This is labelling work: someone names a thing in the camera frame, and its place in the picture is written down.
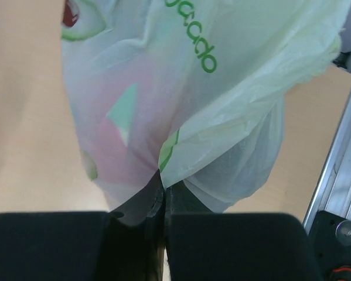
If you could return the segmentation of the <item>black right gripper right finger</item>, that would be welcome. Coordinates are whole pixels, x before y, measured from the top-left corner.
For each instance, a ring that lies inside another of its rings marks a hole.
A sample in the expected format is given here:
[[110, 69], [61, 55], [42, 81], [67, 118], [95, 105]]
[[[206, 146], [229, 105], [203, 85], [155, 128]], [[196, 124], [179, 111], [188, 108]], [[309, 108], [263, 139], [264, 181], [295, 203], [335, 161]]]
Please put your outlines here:
[[184, 184], [166, 190], [172, 280], [321, 280], [309, 238], [292, 215], [211, 212]]

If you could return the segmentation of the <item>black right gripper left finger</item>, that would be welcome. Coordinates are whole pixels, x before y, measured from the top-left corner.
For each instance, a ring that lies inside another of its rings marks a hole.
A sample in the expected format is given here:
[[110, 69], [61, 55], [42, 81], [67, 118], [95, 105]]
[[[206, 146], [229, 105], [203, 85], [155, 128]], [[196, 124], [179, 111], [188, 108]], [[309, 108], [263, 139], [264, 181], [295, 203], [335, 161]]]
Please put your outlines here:
[[161, 280], [164, 208], [155, 173], [110, 212], [0, 213], [0, 280]]

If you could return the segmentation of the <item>pale green plastic bag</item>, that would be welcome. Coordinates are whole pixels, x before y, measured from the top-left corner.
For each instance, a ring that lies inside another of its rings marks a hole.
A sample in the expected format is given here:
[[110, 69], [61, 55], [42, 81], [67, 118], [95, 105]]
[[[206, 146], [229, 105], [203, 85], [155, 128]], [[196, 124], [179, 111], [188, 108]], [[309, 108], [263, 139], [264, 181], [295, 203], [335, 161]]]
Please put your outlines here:
[[284, 97], [338, 55], [350, 1], [66, 1], [63, 81], [110, 208], [155, 173], [220, 213], [267, 181]]

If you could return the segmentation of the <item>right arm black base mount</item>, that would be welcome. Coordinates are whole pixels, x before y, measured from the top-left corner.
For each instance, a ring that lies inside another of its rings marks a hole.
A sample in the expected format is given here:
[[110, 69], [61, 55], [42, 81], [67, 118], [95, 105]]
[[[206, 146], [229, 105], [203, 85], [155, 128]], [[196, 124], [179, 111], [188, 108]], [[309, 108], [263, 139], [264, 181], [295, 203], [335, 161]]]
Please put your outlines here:
[[324, 280], [351, 280], [351, 220], [317, 212], [309, 237]]

